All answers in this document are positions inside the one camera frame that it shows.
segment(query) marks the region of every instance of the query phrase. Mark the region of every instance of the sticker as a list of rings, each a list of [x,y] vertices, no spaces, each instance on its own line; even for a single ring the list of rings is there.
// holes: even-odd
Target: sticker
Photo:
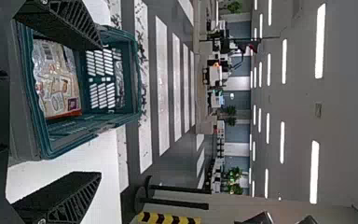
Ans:
[[[51,95],[51,104],[55,114],[59,114],[64,110],[65,103],[63,102],[63,96],[61,92],[57,92]]]
[[[42,43],[42,48],[43,48],[43,51],[45,52],[45,60],[52,62],[53,61],[53,53],[50,48],[50,45],[46,44],[46,43]]]
[[[68,99],[68,111],[78,110],[80,108],[78,98]]]
[[[60,77],[60,91],[63,96],[70,97],[72,94],[72,83],[69,77]]]

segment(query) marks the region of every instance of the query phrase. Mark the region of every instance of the yellow and black striped barrier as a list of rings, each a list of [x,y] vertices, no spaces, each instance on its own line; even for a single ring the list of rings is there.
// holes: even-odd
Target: yellow and black striped barrier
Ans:
[[[139,223],[149,224],[201,224],[201,218],[176,217],[168,214],[142,212],[138,215]]]

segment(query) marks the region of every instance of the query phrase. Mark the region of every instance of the fluorescent light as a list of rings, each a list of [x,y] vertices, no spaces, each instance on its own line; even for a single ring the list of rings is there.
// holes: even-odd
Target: fluorescent light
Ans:
[[[312,141],[312,153],[310,161],[310,203],[318,202],[318,178],[319,178],[319,143]]]
[[[261,108],[258,108],[258,132],[261,133]]]
[[[284,122],[281,122],[281,153],[280,153],[281,164],[284,163]]]
[[[324,76],[324,28],[326,19],[326,4],[318,9],[318,19],[316,25],[316,59],[315,59],[315,77]]]
[[[271,85],[271,54],[267,56],[267,85]]]
[[[269,220],[271,221],[271,223],[274,223],[274,220],[272,220],[271,214],[269,212],[267,212],[267,216],[268,216]]]
[[[282,84],[286,84],[287,39],[282,42]]]
[[[251,89],[253,88],[253,71],[251,71]]]
[[[264,197],[269,197],[269,169],[266,169],[266,179],[264,184]]]
[[[267,144],[269,144],[269,113],[267,113],[267,123],[266,123],[266,125],[267,125],[267,132],[266,132],[266,142],[267,142]]]
[[[252,181],[252,197],[255,197],[255,181]]]
[[[254,76],[255,76],[254,87],[257,88],[257,67],[255,67]]]
[[[268,25],[272,24],[272,0],[268,0]]]
[[[255,116],[255,113],[256,113],[256,106],[254,105],[254,116],[253,116],[253,120],[254,120],[254,126],[255,126],[255,120],[256,120],[256,116]]]
[[[254,146],[253,146],[253,161],[255,161],[255,141],[254,141]]]
[[[258,64],[258,87],[261,88],[263,84],[263,63]]]
[[[252,167],[249,168],[249,184],[252,184]]]
[[[260,14],[260,38],[263,38],[263,13]]]

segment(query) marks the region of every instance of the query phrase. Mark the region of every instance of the plastic crate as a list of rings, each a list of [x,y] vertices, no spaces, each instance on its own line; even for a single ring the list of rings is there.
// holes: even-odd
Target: plastic crate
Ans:
[[[31,137],[34,138],[32,142],[37,149],[12,150],[15,160],[54,159],[97,137],[99,133],[140,118],[142,88],[135,37],[109,26],[100,26],[99,29],[103,50],[74,51],[83,115],[46,120],[34,90],[34,31],[17,23],[22,84],[34,128],[31,132]]]

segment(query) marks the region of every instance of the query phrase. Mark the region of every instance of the white ceiling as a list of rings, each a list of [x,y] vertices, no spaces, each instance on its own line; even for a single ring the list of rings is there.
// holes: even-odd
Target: white ceiling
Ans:
[[[292,20],[294,0],[273,0],[272,26],[268,0],[258,0],[253,29],[264,14],[263,87],[252,91],[252,105],[262,108],[262,133],[252,125],[257,145],[252,166],[255,194],[264,197],[265,169],[269,169],[269,197],[310,199],[311,142],[321,144],[318,203],[358,208],[358,1],[304,0],[303,11]],[[326,3],[324,78],[315,79],[316,15]],[[282,40],[288,39],[287,81],[282,80]],[[267,87],[267,55],[272,55],[271,86]],[[314,116],[322,103],[322,118]],[[270,144],[266,144],[266,114],[270,113]],[[280,164],[280,123],[285,121],[285,164]]]

